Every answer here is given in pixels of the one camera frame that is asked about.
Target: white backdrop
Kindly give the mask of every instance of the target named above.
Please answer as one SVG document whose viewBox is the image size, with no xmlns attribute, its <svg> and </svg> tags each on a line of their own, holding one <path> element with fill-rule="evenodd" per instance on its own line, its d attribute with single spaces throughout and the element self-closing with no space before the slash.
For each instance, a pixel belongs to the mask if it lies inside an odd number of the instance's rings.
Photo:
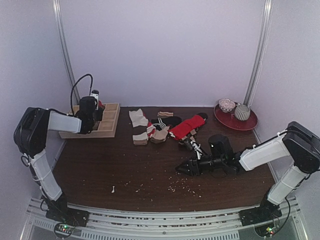
<svg viewBox="0 0 320 240">
<path fill-rule="evenodd" d="M 92 73 L 103 102 L 213 106 L 242 102 L 264 0 L 64 0 L 75 78 Z M 88 83 L 79 91 L 88 94 Z"/>
</svg>

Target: decorative bowl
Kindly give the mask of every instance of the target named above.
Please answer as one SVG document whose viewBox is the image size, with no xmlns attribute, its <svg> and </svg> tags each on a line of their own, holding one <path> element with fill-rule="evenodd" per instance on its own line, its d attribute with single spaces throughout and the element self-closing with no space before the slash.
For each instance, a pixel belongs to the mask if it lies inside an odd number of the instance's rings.
<svg viewBox="0 0 320 240">
<path fill-rule="evenodd" d="M 219 100 L 219 107 L 224 113 L 229 113 L 236 107 L 236 103 L 228 98 L 222 98 Z"/>
</svg>

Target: ceramic cup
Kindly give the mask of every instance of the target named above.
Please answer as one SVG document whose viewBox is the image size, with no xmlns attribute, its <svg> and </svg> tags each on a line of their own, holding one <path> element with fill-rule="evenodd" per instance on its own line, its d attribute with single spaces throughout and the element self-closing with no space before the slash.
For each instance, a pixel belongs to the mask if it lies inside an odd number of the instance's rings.
<svg viewBox="0 0 320 240">
<path fill-rule="evenodd" d="M 250 108 L 244 104 L 238 104 L 234 111 L 234 116 L 240 121 L 246 121 L 250 117 Z"/>
<path fill-rule="evenodd" d="M 219 100 L 219 107 L 224 113 L 231 112 L 232 109 L 235 108 L 235 106 L 235 102 L 228 98 L 222 98 Z"/>
</svg>

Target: striped cup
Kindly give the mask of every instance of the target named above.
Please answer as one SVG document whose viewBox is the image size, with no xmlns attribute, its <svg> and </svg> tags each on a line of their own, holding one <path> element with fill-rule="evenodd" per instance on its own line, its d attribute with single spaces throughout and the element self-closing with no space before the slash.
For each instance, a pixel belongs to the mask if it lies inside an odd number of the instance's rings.
<svg viewBox="0 0 320 240">
<path fill-rule="evenodd" d="M 250 108 L 244 104 L 238 104 L 235 108 L 234 116 L 240 121 L 246 121 L 250 117 Z"/>
</svg>

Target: white wall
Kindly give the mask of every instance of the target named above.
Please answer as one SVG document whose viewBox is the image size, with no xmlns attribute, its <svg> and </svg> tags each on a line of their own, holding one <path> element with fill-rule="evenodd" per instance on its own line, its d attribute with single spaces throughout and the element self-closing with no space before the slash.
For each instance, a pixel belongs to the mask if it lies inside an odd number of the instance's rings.
<svg viewBox="0 0 320 240">
<path fill-rule="evenodd" d="M 14 130 L 27 107 L 67 111 L 70 85 L 51 0 L 1 0 L 0 32 L 0 238 L 15 240 L 39 190 L 20 161 Z M 52 164 L 62 140 L 51 133 L 47 145 Z"/>
<path fill-rule="evenodd" d="M 274 1 L 252 109 L 262 141 L 297 121 L 320 136 L 320 1 Z M 281 176 L 291 159 L 274 162 Z M 296 191 L 312 239 L 320 239 L 320 174 Z"/>
<path fill-rule="evenodd" d="M 76 78 L 93 74 L 104 102 L 213 106 L 242 102 L 264 0 L 66 0 L 61 12 Z M 88 83 L 81 83 L 81 95 Z"/>
</svg>

